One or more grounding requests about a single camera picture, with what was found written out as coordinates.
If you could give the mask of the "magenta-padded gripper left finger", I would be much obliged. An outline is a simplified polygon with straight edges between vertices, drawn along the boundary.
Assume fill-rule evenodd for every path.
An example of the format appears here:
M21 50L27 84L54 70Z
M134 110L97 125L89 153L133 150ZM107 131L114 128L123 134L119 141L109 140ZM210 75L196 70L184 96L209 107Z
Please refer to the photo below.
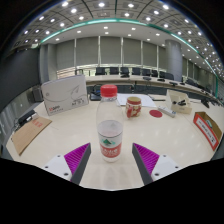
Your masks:
M43 166L43 170L79 185L90 154L91 144L87 143L65 155L57 154Z

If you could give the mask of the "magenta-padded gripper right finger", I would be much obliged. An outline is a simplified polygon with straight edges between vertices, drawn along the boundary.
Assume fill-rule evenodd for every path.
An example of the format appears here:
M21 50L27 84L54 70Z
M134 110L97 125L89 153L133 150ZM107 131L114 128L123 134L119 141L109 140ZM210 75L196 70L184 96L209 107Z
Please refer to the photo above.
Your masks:
M159 155L137 143L132 145L132 154L145 185L181 169L181 167L168 155Z

